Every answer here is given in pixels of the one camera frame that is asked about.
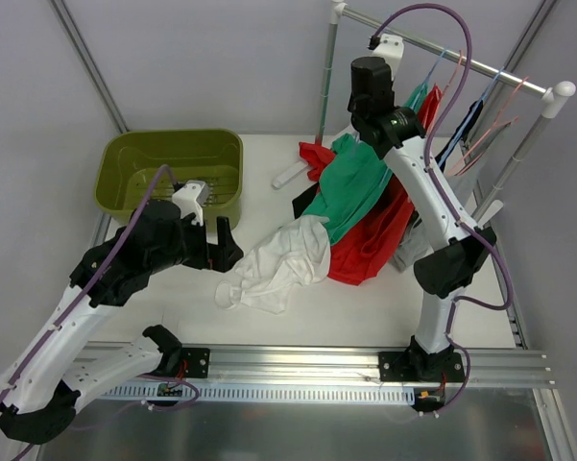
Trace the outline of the white tank top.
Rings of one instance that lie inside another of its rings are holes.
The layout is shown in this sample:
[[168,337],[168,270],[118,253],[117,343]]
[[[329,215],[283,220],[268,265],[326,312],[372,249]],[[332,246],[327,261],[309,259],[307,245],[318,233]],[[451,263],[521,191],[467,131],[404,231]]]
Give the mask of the white tank top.
[[278,315],[288,306],[296,285],[325,279],[331,251],[326,217],[303,215],[255,245],[235,266],[238,281],[222,281],[215,303],[225,309],[239,306]]

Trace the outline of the red tank top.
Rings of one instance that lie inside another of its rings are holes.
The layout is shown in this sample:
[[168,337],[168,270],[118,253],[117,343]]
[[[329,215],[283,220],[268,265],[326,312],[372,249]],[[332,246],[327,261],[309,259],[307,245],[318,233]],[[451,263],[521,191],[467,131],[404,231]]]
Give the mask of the red tank top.
[[[330,148],[302,142],[300,156],[311,167],[313,156],[330,162]],[[328,277],[358,285],[375,277],[397,249],[414,206],[395,175],[390,179],[373,209],[334,246]]]

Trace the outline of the green tank top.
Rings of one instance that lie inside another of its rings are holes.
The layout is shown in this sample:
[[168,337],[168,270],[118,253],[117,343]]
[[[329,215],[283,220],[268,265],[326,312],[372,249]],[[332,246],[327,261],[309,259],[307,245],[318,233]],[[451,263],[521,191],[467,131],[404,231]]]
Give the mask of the green tank top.
[[320,184],[321,217],[334,246],[373,209],[394,172],[351,130],[331,143],[330,162],[322,155],[309,162],[313,180]]

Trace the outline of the black tank top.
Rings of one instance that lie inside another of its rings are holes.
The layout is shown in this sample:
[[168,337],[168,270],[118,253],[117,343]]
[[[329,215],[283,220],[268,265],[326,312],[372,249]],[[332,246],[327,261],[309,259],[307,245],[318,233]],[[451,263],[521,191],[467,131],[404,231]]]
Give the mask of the black tank top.
[[318,199],[320,184],[315,182],[292,200],[293,217],[298,219],[302,215],[322,216],[324,204]]

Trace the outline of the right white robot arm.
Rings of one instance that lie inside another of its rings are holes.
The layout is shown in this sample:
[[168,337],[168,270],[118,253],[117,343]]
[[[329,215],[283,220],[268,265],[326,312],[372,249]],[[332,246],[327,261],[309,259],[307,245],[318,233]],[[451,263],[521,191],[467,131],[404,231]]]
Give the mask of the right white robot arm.
[[396,105],[392,69],[380,57],[350,65],[352,127],[398,178],[419,214],[433,252],[413,265],[423,291],[421,317],[405,352],[381,364],[384,380],[435,382],[451,377],[456,358],[448,340],[452,303],[463,296],[496,242],[462,207],[430,156],[417,115]]

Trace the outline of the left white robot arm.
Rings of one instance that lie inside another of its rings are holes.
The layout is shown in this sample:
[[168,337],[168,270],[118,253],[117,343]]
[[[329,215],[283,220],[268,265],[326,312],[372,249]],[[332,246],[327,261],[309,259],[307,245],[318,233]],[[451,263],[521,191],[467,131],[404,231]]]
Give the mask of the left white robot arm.
[[43,445],[124,381],[190,375],[181,341],[161,325],[145,328],[127,347],[92,365],[77,366],[74,360],[153,275],[175,266],[225,273],[242,258],[228,217],[217,217],[215,243],[207,241],[205,225],[195,218],[169,201],[150,200],[113,238],[84,254],[50,319],[0,374],[0,430],[7,438]]

